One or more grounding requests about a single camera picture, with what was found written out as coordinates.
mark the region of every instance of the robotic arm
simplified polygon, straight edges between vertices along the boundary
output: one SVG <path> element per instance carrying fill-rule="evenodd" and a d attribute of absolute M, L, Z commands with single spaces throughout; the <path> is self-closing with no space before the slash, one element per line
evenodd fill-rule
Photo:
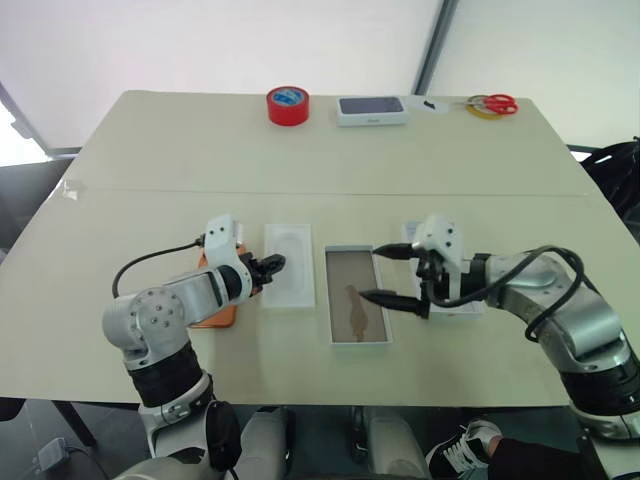
<path fill-rule="evenodd" d="M 392 259 L 418 258 L 421 298 L 386 290 L 361 295 L 424 318 L 431 303 L 446 308 L 473 300 L 513 313 L 558 370 L 580 422 L 600 437 L 628 441 L 622 448 L 633 447 L 633 468 L 640 469 L 640 362 L 620 319 L 584 275 L 580 258 L 547 246 L 507 257 L 476 254 L 465 262 L 462 249 L 459 229 L 443 216 L 431 216 L 412 244 L 374 251 Z M 565 259 L 575 278 L 547 252 Z"/>
<path fill-rule="evenodd" d="M 281 255 L 262 261 L 251 253 L 238 255 L 237 230 L 230 215 L 211 220 L 200 239 L 208 266 L 161 287 L 119 296 L 103 316 L 104 334 L 122 350 L 142 399 L 139 413 L 153 457 L 189 447 L 211 455 L 210 445 L 228 443 L 225 455 L 210 458 L 214 469 L 224 471 L 240 454 L 239 441 L 231 445 L 237 439 L 214 438 L 220 428 L 229 430 L 235 417 L 228 404 L 216 401 L 211 375 L 200 368 L 187 333 L 188 326 L 262 290 L 284 267 Z"/>

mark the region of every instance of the black sneaker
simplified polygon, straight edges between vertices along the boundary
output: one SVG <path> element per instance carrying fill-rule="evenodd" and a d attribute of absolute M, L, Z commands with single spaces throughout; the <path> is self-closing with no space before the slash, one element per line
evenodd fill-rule
<path fill-rule="evenodd" d="M 461 478 L 466 472 L 487 468 L 487 450 L 493 437 L 502 436 L 491 422 L 474 420 L 446 442 L 436 445 L 426 456 L 429 475 L 438 478 Z"/>

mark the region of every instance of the black wire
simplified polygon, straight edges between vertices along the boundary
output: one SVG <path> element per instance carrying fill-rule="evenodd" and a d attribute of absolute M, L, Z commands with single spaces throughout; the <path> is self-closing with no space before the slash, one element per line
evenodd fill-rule
<path fill-rule="evenodd" d="M 562 307 L 565 303 L 567 303 L 569 299 L 571 299 L 571 297 L 575 295 L 576 291 L 578 290 L 578 288 L 580 288 L 580 285 L 583 282 L 587 285 L 588 288 L 597 292 L 593 283 L 591 283 L 591 281 L 584 274 L 584 263 L 582 262 L 578 254 L 576 254 L 575 252 L 572 252 L 571 250 L 568 250 L 566 248 L 556 247 L 553 245 L 544 245 L 542 247 L 536 248 L 535 250 L 525 252 L 525 253 L 528 253 L 528 255 L 524 259 L 522 259 L 520 262 L 518 262 L 518 264 L 515 267 L 509 270 L 506 274 L 504 274 L 498 280 L 487 285 L 486 287 L 480 288 L 473 293 L 465 295 L 464 297 L 461 297 L 461 298 L 457 298 L 455 300 L 444 300 L 444 299 L 438 298 L 435 294 L 434 279 L 430 278 L 430 279 L 427 279 L 425 282 L 427 297 L 431 303 L 443 308 L 453 308 L 453 307 L 458 307 L 460 305 L 464 305 L 472 301 L 484 300 L 487 298 L 488 295 L 502 288 L 508 282 L 510 282 L 516 276 L 522 273 L 522 271 L 525 268 L 527 268 L 536 258 L 538 258 L 540 255 L 547 252 L 553 252 L 553 253 L 556 253 L 558 256 L 560 256 L 573 269 L 576 276 L 573 282 L 571 283 L 571 285 L 569 286 L 569 288 L 567 289 L 567 291 L 558 300 L 556 300 L 549 308 L 543 311 L 540 315 L 534 318 L 527 325 L 527 328 L 525 330 L 525 338 L 527 338 L 527 340 L 530 340 L 532 342 L 537 342 L 538 341 L 537 337 L 533 335 L 534 330 L 537 329 L 540 326 L 540 324 L 543 321 L 545 321 L 550 315 L 552 315 L 560 307 Z"/>
<path fill-rule="evenodd" d="M 86 450 L 83 450 L 81 448 L 77 448 L 77 447 L 67 447 L 67 451 L 69 453 L 78 452 L 78 453 L 82 453 L 83 455 L 86 455 L 86 457 L 89 460 L 91 460 L 96 465 L 96 467 L 98 467 L 98 469 L 100 470 L 100 473 L 105 478 L 105 480 L 109 480 L 109 475 L 107 475 L 107 472 L 104 470 L 102 465 L 100 465 L 100 462 L 98 462 L 95 458 L 93 458 L 91 455 L 89 455 L 89 452 L 87 452 Z"/>
<path fill-rule="evenodd" d="M 120 296 L 120 293 L 118 292 L 118 283 L 120 283 L 120 278 L 122 277 L 124 272 L 129 270 L 136 263 L 140 263 L 144 260 L 148 260 L 153 257 L 158 257 L 160 255 L 166 255 L 167 253 L 179 252 L 181 250 L 187 250 L 191 247 L 198 247 L 201 245 L 202 245 L 202 239 L 197 238 L 196 240 L 189 243 L 188 245 L 182 245 L 181 247 L 175 247 L 175 248 L 168 248 L 167 250 L 160 250 L 159 252 L 147 253 L 146 255 L 136 258 L 135 260 L 131 260 L 124 267 L 118 270 L 118 273 L 116 273 L 116 276 L 113 278 L 113 283 L 111 284 L 111 293 L 113 295 L 113 298 L 118 298 Z"/>

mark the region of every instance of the red tape roll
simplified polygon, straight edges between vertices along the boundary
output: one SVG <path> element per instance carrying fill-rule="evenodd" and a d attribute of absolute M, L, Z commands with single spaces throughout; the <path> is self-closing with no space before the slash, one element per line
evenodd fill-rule
<path fill-rule="evenodd" d="M 309 94 L 299 87 L 276 87 L 267 93 L 269 119 L 293 127 L 309 118 Z"/>

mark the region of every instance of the scissors handle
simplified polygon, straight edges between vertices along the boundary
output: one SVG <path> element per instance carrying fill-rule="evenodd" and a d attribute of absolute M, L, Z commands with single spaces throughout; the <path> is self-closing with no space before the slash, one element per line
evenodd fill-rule
<path fill-rule="evenodd" d="M 504 93 L 488 95 L 484 99 L 484 106 L 499 115 L 513 115 L 518 111 L 516 100 L 511 95 Z"/>

